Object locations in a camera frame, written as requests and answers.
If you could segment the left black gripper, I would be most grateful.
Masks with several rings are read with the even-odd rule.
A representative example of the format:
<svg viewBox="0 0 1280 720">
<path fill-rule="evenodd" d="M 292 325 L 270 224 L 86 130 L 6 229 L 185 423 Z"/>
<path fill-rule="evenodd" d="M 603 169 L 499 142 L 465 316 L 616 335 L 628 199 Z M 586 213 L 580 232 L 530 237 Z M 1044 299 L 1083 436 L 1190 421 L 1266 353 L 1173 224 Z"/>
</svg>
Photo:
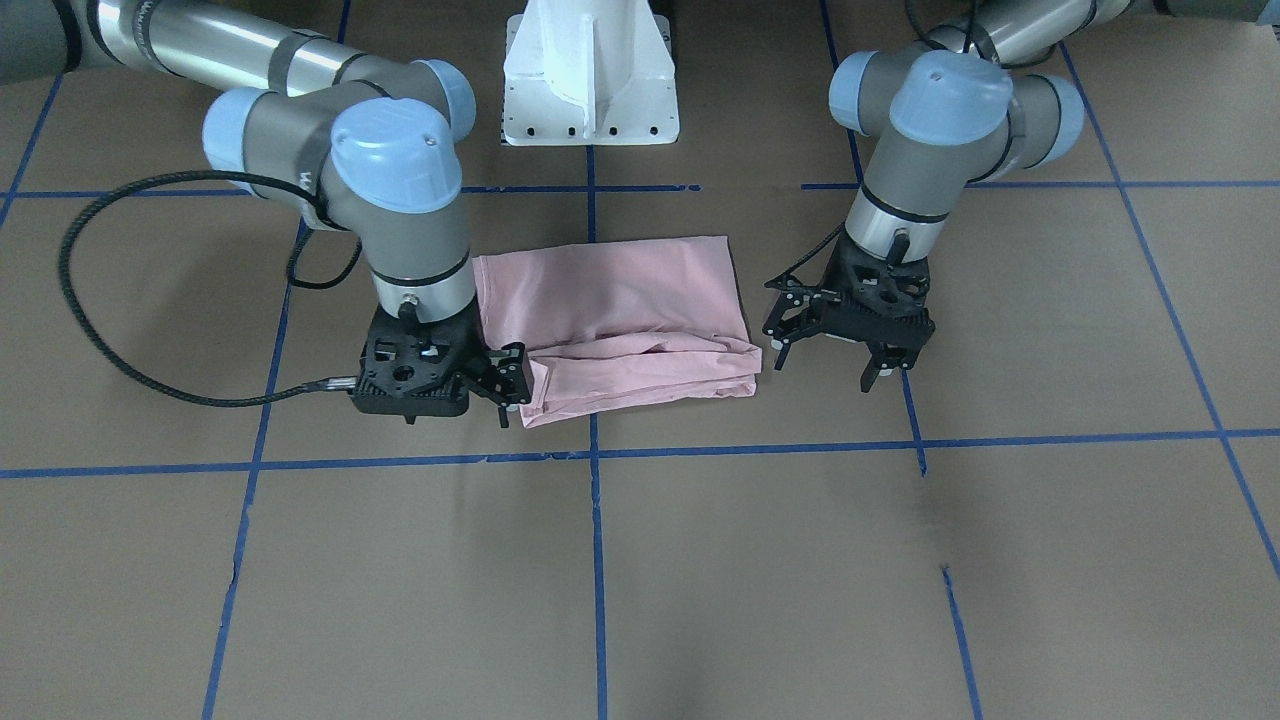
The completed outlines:
<svg viewBox="0 0 1280 720">
<path fill-rule="evenodd" d="M 819 286 L 777 275 L 765 283 L 778 292 L 763 332 L 777 351 L 774 369 L 782 370 L 791 348 L 818 334 L 863 343 L 869 360 L 861 372 L 860 391 L 868 393 L 877 379 L 914 368 L 934 333 L 925 297 L 931 273 L 925 259 L 909 263 L 908 240 L 892 240 L 887 258 L 877 258 L 852 240 L 838 240 Z"/>
</svg>

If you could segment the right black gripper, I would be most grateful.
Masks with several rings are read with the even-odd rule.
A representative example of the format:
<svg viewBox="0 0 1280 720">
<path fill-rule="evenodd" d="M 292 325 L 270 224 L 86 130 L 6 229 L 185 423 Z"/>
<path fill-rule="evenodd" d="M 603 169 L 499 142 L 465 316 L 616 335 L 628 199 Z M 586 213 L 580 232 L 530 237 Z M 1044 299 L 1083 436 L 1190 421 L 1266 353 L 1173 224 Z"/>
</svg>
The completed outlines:
<svg viewBox="0 0 1280 720">
<path fill-rule="evenodd" d="M 408 421 L 461 416 L 468 410 L 468 391 L 492 401 L 499 427 L 509 428 L 509 414 L 532 401 L 525 343 L 483 350 L 476 305 L 439 322 L 412 325 L 381 309 L 374 313 L 351 391 L 358 411 Z"/>
</svg>

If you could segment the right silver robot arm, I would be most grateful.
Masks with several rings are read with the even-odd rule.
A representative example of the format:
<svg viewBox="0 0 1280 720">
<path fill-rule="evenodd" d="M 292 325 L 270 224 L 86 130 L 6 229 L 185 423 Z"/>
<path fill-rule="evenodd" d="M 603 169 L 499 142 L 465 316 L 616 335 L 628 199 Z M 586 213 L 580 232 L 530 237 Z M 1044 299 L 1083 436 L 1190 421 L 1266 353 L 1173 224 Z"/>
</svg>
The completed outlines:
<svg viewBox="0 0 1280 720">
<path fill-rule="evenodd" d="M 458 416 L 479 396 L 507 427 L 509 410 L 530 402 L 524 345 L 493 348 L 483 332 L 456 151 L 477 106 L 461 70 L 443 60 L 392 61 L 210 1 L 3 4 L 4 83 L 100 67 L 152 70 L 220 92 L 202 126 L 207 169 L 123 184 L 93 200 L 61 240 L 63 297 L 122 374 L 210 407 L 342 392 L 361 413 L 406 421 Z M 73 286 L 82 232 L 116 201 L 195 181 L 225 181 L 288 204 L 308 231 L 355 234 L 355 258 L 367 261 L 378 293 L 357 374 L 212 398 L 143 374 L 108 345 Z"/>
</svg>

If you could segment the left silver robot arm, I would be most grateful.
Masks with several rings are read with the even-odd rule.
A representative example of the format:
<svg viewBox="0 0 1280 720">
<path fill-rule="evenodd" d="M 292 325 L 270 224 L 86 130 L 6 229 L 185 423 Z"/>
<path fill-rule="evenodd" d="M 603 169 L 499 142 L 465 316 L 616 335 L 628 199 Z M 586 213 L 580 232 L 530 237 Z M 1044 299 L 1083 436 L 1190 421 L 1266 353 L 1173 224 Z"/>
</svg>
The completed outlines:
<svg viewBox="0 0 1280 720">
<path fill-rule="evenodd" d="M 965 187 L 1053 161 L 1078 141 L 1084 102 L 1044 74 L 1012 76 L 1125 1 L 974 1 L 897 51 L 854 53 L 829 82 L 842 127 L 876 141 L 847 215 L 819 242 L 814 284 L 787 269 L 763 327 L 782 368 L 817 334 L 865 345 L 860 388 L 913 368 L 934 333 L 928 258 Z"/>
</svg>

